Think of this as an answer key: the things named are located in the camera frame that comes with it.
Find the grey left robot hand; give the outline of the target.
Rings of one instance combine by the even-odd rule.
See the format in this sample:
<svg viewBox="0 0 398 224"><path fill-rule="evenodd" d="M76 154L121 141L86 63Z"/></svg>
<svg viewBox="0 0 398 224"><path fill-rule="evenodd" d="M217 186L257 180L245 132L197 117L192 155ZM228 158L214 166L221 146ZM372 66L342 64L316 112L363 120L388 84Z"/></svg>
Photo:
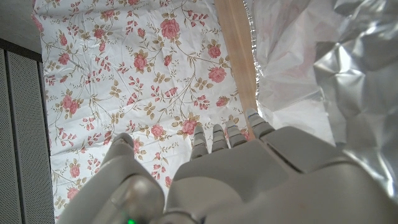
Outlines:
<svg viewBox="0 0 398 224"><path fill-rule="evenodd" d="M396 223L397 204L354 160L291 126L246 112L255 139L215 125L194 130L190 160L164 193L125 133L74 196L60 223Z"/></svg>

